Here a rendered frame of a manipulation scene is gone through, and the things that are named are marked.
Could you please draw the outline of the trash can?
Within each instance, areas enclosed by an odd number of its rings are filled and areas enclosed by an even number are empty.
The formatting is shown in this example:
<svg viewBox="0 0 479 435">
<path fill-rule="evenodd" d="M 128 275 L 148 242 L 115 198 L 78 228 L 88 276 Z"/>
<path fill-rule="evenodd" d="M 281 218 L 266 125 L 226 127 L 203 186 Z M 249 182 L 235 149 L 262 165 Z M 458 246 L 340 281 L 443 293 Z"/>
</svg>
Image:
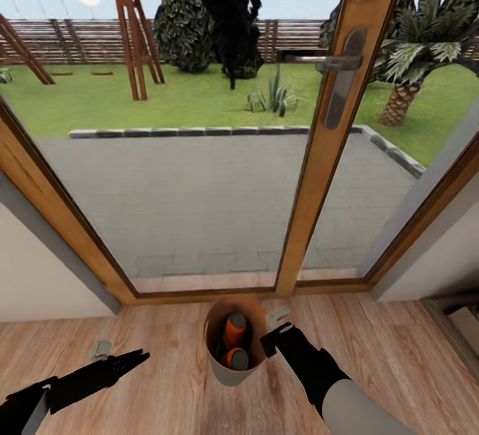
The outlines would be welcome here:
<svg viewBox="0 0 479 435">
<path fill-rule="evenodd" d="M 216 358 L 218 344 L 222 343 L 228 317 L 232 313 L 242 313 L 247 327 L 240 344 L 249 354 L 248 370 L 236 371 L 219 364 Z M 241 384 L 267 359 L 260 338 L 268 334 L 265 324 L 268 312 L 259 301 L 247 295 L 233 294 L 217 300 L 204 320 L 203 336 L 215 377 L 225 386 Z"/>
</svg>

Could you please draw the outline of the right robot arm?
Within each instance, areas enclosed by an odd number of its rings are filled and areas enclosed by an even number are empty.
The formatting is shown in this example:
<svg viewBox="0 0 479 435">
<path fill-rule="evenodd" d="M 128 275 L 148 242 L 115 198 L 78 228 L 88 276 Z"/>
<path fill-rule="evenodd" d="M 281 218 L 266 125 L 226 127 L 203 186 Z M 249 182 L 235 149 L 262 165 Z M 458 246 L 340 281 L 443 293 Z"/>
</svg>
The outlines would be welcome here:
<svg viewBox="0 0 479 435">
<path fill-rule="evenodd" d="M 283 305 L 265 315 L 270 332 L 260 343 L 267 358 L 278 354 L 332 435 L 418 435 L 364 392 L 325 348 L 318 351 L 295 325 L 280 325 L 290 313 Z"/>
</svg>

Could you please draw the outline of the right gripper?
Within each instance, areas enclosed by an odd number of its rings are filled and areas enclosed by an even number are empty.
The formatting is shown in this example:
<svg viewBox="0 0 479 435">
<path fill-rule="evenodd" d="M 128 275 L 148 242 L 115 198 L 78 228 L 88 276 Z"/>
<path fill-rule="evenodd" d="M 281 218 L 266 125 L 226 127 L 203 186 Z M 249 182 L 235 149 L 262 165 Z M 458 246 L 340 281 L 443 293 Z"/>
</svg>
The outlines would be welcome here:
<svg viewBox="0 0 479 435">
<path fill-rule="evenodd" d="M 290 325 L 291 323 L 285 323 L 283 325 L 280 325 L 280 328 L 277 328 L 273 332 L 269 332 L 264 337 L 260 338 L 260 343 L 264 349 L 267 358 L 272 357 L 277 353 L 275 348 L 275 337 L 277 331 Z"/>
</svg>

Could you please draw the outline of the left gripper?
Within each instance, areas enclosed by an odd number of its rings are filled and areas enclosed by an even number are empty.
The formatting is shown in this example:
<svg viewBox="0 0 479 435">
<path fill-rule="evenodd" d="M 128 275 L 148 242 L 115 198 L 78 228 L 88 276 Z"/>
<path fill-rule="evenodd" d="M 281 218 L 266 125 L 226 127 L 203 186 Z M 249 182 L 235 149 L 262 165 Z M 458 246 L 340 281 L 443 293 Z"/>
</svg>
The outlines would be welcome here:
<svg viewBox="0 0 479 435">
<path fill-rule="evenodd" d="M 76 370 L 72 378 L 75 402 L 113 386 L 119 377 L 149 359 L 149 356 L 149 352 L 143 353 L 143 349 L 139 349 L 116 357 L 108 355 L 105 361 L 101 359 Z"/>
</svg>

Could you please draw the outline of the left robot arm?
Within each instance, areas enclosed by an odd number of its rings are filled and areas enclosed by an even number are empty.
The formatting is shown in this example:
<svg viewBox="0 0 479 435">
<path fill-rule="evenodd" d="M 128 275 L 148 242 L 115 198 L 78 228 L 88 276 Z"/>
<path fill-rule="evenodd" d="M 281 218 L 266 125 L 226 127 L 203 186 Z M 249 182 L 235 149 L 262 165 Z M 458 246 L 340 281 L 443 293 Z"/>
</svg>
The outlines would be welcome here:
<svg viewBox="0 0 479 435">
<path fill-rule="evenodd" d="M 0 404 L 0 435 L 36 435 L 49 411 L 49 403 L 51 414 L 56 414 L 72 403 L 113 386 L 119 377 L 150 356 L 149 352 L 139 349 L 115 357 L 108 355 L 111 347 L 110 341 L 97 341 L 91 364 L 61 378 L 51 376 L 11 392 L 6 402 Z M 51 385 L 51 393 L 48 387 L 43 389 L 46 384 Z"/>
</svg>

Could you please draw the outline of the can of soda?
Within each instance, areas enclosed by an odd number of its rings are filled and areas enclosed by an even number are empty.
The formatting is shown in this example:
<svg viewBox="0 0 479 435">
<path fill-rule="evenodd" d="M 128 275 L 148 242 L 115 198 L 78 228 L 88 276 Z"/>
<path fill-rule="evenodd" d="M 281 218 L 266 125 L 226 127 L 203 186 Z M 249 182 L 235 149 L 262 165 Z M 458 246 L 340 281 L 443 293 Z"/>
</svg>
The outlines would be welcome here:
<svg viewBox="0 0 479 435">
<path fill-rule="evenodd" d="M 240 344 L 242 342 L 246 327 L 247 322 L 242 313 L 235 312 L 228 317 L 222 338 L 222 346 L 225 347 L 226 353 L 228 353 L 230 350 L 233 350 L 234 347 L 238 347 L 239 349 L 242 348 Z M 224 355 L 222 355 L 222 357 Z"/>
<path fill-rule="evenodd" d="M 218 344 L 218 348 L 217 348 L 217 351 L 216 351 L 216 358 L 215 360 L 220 363 L 220 360 L 221 360 L 221 357 L 222 355 L 224 355 L 226 353 L 226 349 L 224 346 L 222 346 L 223 343 L 220 343 Z"/>
<path fill-rule="evenodd" d="M 231 370 L 248 370 L 249 354 L 243 347 L 241 349 L 234 347 L 233 350 L 230 350 L 221 358 L 220 364 Z"/>
</svg>

